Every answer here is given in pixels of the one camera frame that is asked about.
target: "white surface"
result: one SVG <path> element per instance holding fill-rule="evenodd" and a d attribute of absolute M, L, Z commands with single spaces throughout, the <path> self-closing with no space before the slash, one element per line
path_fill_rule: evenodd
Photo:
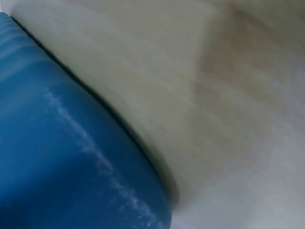
<path fill-rule="evenodd" d="M 172 171 L 172 229 L 305 228 L 304 2 L 238 2 L 13 10 Z"/>

